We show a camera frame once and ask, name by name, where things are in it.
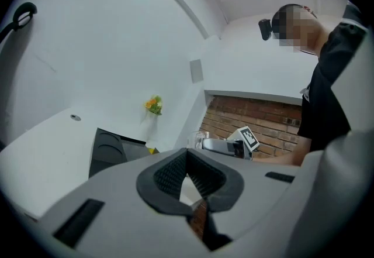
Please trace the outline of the person's right forearm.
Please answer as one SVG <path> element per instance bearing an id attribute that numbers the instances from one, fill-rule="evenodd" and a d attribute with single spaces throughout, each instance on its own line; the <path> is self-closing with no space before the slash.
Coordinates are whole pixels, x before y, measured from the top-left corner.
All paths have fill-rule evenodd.
<path id="1" fill-rule="evenodd" d="M 268 158 L 253 158 L 252 160 L 259 163 L 284 164 L 301 166 L 305 156 L 310 152 L 311 139 L 299 137 L 294 150 L 283 156 L 268 157 Z"/>

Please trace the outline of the white vase with yellow flowers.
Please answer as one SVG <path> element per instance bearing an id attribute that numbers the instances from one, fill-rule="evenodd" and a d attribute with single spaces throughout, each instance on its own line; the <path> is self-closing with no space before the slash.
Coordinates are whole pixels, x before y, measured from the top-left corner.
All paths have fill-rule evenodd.
<path id="1" fill-rule="evenodd" d="M 146 114 L 141 123 L 142 137 L 145 142 L 150 140 L 155 130 L 156 121 L 162 115 L 162 98 L 159 95 L 152 95 L 148 101 L 144 103 Z"/>

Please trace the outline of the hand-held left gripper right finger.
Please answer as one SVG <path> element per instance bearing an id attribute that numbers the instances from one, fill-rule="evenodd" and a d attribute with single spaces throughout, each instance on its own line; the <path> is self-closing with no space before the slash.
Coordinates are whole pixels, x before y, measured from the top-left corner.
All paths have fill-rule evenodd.
<path id="1" fill-rule="evenodd" d="M 314 182 L 314 154 L 300 167 L 257 163 L 190 149 L 209 163 L 238 172 L 244 187 L 231 209 L 211 214 L 216 231 L 230 242 L 209 250 L 196 241 L 187 258 L 288 258 L 293 231 Z"/>

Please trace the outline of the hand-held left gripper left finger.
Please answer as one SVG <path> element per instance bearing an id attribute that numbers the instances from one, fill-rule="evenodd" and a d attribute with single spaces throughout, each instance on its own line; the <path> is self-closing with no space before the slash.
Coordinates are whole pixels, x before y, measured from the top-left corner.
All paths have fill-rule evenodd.
<path id="1" fill-rule="evenodd" d="M 95 258 L 203 258 L 208 248 L 182 216 L 160 214 L 136 189 L 147 167 L 179 151 L 171 150 L 107 168 L 57 201 L 40 219 L 54 234 L 87 200 L 104 203 L 75 250 Z"/>

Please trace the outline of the black office chair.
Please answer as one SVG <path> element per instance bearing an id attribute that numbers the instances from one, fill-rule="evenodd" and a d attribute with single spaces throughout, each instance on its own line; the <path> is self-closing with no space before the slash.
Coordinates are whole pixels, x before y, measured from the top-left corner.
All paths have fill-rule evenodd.
<path id="1" fill-rule="evenodd" d="M 25 27 L 35 14 L 37 14 L 37 7 L 35 4 L 31 2 L 21 4 L 13 14 L 11 23 L 6 25 L 0 32 L 0 44 L 11 31 L 15 32 Z"/>

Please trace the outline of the black box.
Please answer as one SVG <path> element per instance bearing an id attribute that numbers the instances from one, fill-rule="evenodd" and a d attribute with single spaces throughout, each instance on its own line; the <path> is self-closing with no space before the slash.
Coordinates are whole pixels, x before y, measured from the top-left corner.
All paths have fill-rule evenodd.
<path id="1" fill-rule="evenodd" d="M 89 178 L 106 168 L 137 160 L 150 154 L 144 141 L 97 128 L 92 148 Z"/>

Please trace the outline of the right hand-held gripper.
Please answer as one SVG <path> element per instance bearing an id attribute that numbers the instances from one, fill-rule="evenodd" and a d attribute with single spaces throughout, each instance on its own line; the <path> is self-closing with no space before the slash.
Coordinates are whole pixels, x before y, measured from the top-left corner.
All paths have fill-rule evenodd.
<path id="1" fill-rule="evenodd" d="M 259 141 L 248 126 L 236 129 L 226 140 L 243 142 L 244 159 L 252 160 L 253 152 L 259 147 Z M 204 138 L 202 140 L 202 149 L 211 152 L 227 152 L 227 143 L 225 140 Z"/>

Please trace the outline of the person's black t-shirt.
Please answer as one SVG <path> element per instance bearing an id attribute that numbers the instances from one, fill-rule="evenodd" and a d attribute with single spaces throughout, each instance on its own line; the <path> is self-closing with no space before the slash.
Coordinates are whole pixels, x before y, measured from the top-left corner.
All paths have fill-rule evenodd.
<path id="1" fill-rule="evenodd" d="M 340 23 L 321 48 L 310 84 L 303 90 L 298 135 L 311 140 L 310 151 L 323 150 L 351 127 L 331 86 L 353 58 L 368 31 L 359 8 L 347 2 Z"/>

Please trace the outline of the grey wall plate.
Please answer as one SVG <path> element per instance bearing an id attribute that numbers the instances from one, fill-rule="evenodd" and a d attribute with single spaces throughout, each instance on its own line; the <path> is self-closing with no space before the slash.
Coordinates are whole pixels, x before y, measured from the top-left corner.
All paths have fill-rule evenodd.
<path id="1" fill-rule="evenodd" d="M 192 60 L 189 62 L 191 71 L 191 80 L 194 84 L 204 80 L 201 59 Z"/>

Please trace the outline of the white table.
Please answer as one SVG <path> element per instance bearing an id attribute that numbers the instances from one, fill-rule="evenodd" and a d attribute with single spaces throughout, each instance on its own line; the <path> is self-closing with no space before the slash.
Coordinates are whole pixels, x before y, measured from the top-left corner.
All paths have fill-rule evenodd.
<path id="1" fill-rule="evenodd" d="M 70 115 L 78 115 L 74 121 Z M 20 135 L 0 152 L 0 191 L 23 214 L 40 219 L 89 178 L 97 128 L 144 140 L 139 119 L 115 118 L 76 106 Z"/>

